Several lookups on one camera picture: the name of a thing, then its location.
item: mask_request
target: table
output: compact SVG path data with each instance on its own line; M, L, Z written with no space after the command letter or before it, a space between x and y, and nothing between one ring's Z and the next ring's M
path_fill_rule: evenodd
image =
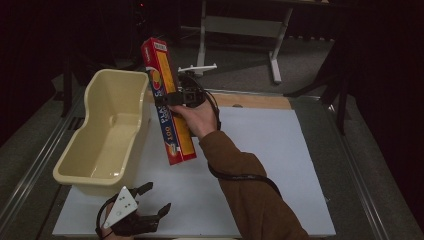
M242 1L230 1L231 3L244 3ZM254 3L255 1L246 1L246 3ZM239 35L250 35L259 37L269 37L275 39L275 46L272 51L269 52L269 60L273 79L276 84L282 82L280 69L277 62L277 56L280 51L283 39L288 28L290 17L293 12L293 8L299 5L317 5L321 7L334 7L334 8L349 8L353 7L353 4L334 4L328 0L276 0L276 1L256 1L258 4L264 3L275 3L284 5L287 9L282 13L284 18L282 21L268 21L268 20L257 20L257 19L244 19L244 18L233 18L223 16L212 16L206 12L207 0L202 1L201 10L201 23L200 23L200 46L197 57L197 67L204 66L206 47L205 47L205 35L206 32L218 32L218 33L229 33ZM198 70L196 75L202 76L203 72Z
M223 130L242 151L249 149L261 159L268 176L279 186L285 201L298 215L308 233L311 236L334 235L335 230L313 163L288 100L281 96L214 95L221 106ZM242 105L243 108L226 107L234 104ZM261 106L268 109L252 108ZM206 160L196 142L198 159L171 167L164 150L155 147L158 143L163 144L158 131L157 116L152 114L148 141L144 146L147 150L143 150L140 174L135 181L138 184L153 181L154 187L149 194L139 199L140 210L143 215L147 215L155 213L168 202L173 205L170 213L161 220L158 232L143 236L239 237L218 182L208 172ZM255 138L245 137L246 133L251 136L252 132ZM272 146L264 147L273 142L269 137L273 134L287 137L280 137ZM102 196L87 196L73 187L53 234L94 235L93 219L106 199Z

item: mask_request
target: brown jacket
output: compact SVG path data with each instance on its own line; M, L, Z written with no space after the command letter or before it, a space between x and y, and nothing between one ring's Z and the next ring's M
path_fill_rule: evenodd
M206 135L200 146L217 172L266 176L258 158L240 152L224 132ZM219 184L244 240L309 239L296 215L268 184L226 180L219 180Z

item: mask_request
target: cardboard box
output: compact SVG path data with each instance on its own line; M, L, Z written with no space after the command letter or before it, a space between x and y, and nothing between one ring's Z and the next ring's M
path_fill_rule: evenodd
M170 68L166 42L150 38L141 46L146 70L148 71L153 97L178 90L176 79ZM176 116L167 106L156 107L168 154L169 164L177 164L196 158L190 130L181 116Z

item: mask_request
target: human hand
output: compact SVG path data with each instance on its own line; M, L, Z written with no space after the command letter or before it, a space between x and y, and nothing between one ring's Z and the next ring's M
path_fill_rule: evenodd
M205 101L196 108L188 108L179 105L168 107L171 111L183 116L191 132L196 135L199 140L217 130L215 113L209 101Z
M112 210L113 207L113 203L107 205L106 207L106 217L105 220L107 219L107 216L109 216L110 210ZM134 237L123 237L123 236L117 236L115 235L115 233L112 231L111 228L103 228L102 227L102 239L104 240L134 240Z

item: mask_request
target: white paper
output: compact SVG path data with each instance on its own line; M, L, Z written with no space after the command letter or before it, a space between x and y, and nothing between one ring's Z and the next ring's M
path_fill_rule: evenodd
M293 110L220 108L222 130L241 151L254 153L268 177L280 189L303 228L311 236L335 235L321 187L296 114ZM144 237L239 237L218 181L194 145L198 158L170 166L155 109L147 133L136 185L153 182L153 189L138 198L142 215L156 214L171 203L171 210L156 233ZM55 235L93 235L95 218L106 198L92 197L73 187L53 231Z

